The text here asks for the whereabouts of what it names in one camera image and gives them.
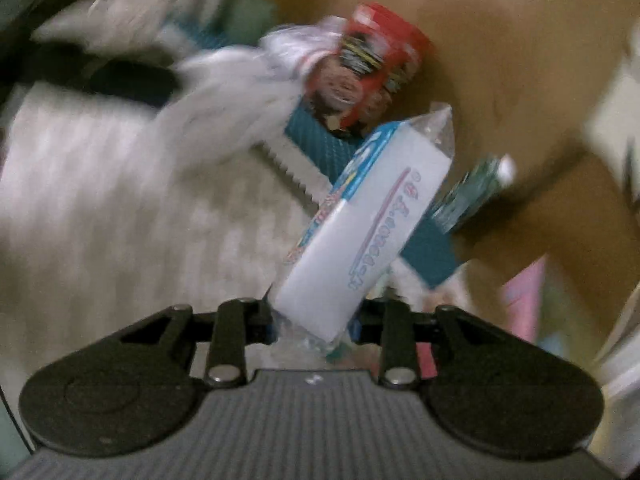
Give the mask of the white tissue pack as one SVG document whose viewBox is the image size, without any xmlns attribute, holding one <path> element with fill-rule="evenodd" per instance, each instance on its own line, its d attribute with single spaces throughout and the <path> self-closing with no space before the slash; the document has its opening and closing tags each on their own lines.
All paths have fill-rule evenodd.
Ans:
<svg viewBox="0 0 640 480">
<path fill-rule="evenodd" d="M 311 127 L 305 154 L 329 179 L 316 214 L 267 292 L 277 318 L 321 352 L 342 339 L 362 300 L 396 260 L 427 286 L 458 262 L 428 210 L 454 160 L 454 114 L 386 122 L 360 144 Z"/>
</svg>

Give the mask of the pink tin storage box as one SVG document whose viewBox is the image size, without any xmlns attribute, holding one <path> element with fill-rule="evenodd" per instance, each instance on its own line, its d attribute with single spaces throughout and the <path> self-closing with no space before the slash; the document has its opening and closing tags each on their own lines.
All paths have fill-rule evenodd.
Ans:
<svg viewBox="0 0 640 480">
<path fill-rule="evenodd" d="M 508 331 L 561 358 L 570 346 L 570 309 L 573 298 L 561 269 L 544 255 L 501 289 Z"/>
</svg>

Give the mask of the green drink carton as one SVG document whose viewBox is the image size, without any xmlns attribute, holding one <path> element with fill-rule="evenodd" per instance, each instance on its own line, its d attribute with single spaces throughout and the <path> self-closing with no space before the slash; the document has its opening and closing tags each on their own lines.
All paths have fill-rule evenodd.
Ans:
<svg viewBox="0 0 640 480">
<path fill-rule="evenodd" d="M 508 188 L 515 177 L 516 165 L 510 155 L 482 159 L 431 206 L 433 222 L 443 233 L 454 232 Z"/>
</svg>

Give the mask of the beige patterned mat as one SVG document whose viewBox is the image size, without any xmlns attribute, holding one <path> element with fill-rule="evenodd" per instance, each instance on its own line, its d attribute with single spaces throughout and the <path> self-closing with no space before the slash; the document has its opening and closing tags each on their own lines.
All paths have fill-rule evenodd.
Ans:
<svg viewBox="0 0 640 480">
<path fill-rule="evenodd" d="M 174 304 L 262 296 L 312 215 L 274 148 L 287 81 L 204 84 L 167 110 L 37 82 L 14 92 L 1 171 L 1 382 Z"/>
</svg>

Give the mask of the white plastic bag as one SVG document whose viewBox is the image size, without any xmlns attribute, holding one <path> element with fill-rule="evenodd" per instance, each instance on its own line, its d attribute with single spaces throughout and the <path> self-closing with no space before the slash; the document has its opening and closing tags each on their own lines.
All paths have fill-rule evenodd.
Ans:
<svg viewBox="0 0 640 480">
<path fill-rule="evenodd" d="M 168 20 L 171 7 L 171 0 L 80 0 L 38 27 L 35 38 L 113 60 L 171 61 L 178 88 L 153 129 L 176 168 L 220 162 L 283 136 L 307 76 L 298 62 L 335 47 L 346 24 L 328 16 L 273 29 L 255 47 L 198 50 Z"/>
</svg>

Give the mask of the red snack tin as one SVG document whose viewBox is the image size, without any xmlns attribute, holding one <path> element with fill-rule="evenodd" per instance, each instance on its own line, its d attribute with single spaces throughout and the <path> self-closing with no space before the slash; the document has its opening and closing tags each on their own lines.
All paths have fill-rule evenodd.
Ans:
<svg viewBox="0 0 640 480">
<path fill-rule="evenodd" d="M 434 50 L 424 32 L 378 3 L 361 3 L 305 84 L 306 107 L 340 139 L 361 139 Z"/>
</svg>

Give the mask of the green plastic cup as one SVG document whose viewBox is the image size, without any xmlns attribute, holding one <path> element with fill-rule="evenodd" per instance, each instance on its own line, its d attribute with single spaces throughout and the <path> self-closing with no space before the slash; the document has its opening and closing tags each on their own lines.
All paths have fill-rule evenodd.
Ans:
<svg viewBox="0 0 640 480">
<path fill-rule="evenodd" d="M 278 22 L 278 7 L 271 0 L 231 0 L 222 30 L 232 44 L 256 46 Z"/>
</svg>

